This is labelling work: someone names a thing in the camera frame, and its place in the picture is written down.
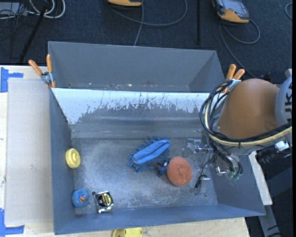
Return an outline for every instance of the gray metal tray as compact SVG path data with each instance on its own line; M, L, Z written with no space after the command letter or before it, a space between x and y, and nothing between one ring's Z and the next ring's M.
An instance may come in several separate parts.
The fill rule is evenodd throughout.
M49 93L55 234L265 214L247 156L238 181L205 168L210 181L195 196L204 154L186 158L193 178L183 187L127 166L150 136L171 142L169 158L202 138L199 109L223 81L215 51L50 42L49 54L57 83ZM69 148L79 151L79 168L66 164ZM81 188L90 201L75 208L71 195ZM96 213L92 191L109 191L112 211Z

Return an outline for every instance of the bin floor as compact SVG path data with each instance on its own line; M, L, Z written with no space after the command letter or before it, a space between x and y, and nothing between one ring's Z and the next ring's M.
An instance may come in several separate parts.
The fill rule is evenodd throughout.
M186 140L167 139L171 142L169 158L182 156ZM136 172L127 165L129 155L142 143L143 139L73 139L73 145L81 156L81 165L74 170L74 188L86 188L90 195L89 204L84 208L76 208L76 214L96 211L92 191L109 191L114 201L114 210L218 203L208 168L203 172L211 178L206 193L193 195L190 192L200 175L203 154L191 152L185 158L191 165L193 177L189 184L176 187L166 173L158 177L154 169Z

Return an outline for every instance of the blue cloth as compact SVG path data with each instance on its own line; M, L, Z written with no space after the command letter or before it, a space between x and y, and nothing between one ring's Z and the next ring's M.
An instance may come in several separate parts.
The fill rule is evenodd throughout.
M140 145L128 159L129 167L134 167L136 172L147 168L155 168L152 163L160 163L167 160L170 152L170 141L160 137L149 138L149 141Z
M170 141L159 140L136 153L132 160L135 164L142 164L161 155L170 146Z

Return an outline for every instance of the clamp handle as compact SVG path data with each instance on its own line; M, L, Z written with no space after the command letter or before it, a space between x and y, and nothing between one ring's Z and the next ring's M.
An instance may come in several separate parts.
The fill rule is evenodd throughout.
M232 79L233 75L235 74L235 71L236 71L236 65L231 64L231 65L229 66L229 69L228 69L228 72L227 72L226 79ZM226 92L227 92L227 88L224 89L224 90L222 91L222 93L224 93L224 94L225 94Z
M39 66L36 64L35 61L29 60L29 65L35 70L35 72L41 76L43 74L42 70L39 68Z
M239 80L245 73L244 69L239 69L232 79Z
M47 69L48 69L48 72L53 72L53 66L51 64L51 59L50 59L50 55L47 54L46 56L46 63L47 63Z

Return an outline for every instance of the orange ball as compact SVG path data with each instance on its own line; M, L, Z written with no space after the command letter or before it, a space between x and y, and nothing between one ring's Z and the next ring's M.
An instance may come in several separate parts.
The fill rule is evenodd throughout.
M176 156L168 164L167 175L175 186L184 186L192 179L192 168L186 159Z

